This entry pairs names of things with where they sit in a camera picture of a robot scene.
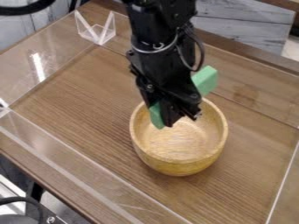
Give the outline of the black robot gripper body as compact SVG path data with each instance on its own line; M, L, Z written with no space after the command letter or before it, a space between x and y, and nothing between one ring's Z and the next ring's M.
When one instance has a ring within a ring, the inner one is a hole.
M193 83L193 72L203 65L203 45L194 34L177 34L159 48L131 38L126 53L130 69L147 107L166 97L181 105L202 102L202 95Z

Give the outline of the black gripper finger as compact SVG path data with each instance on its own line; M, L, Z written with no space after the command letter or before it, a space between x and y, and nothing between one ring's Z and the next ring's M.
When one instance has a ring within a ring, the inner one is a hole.
M187 116L194 121L202 116L202 109L199 103L182 103L179 105L181 115Z
M177 103L177 101L173 101L171 99L165 97L161 100L161 110L163 124L171 128L183 117L179 104Z

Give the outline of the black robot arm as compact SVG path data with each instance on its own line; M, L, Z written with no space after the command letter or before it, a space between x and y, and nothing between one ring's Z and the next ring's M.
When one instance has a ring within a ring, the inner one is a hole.
M202 94L193 82L205 54L194 34L195 0L123 0L131 25L126 56L158 129L198 118Z

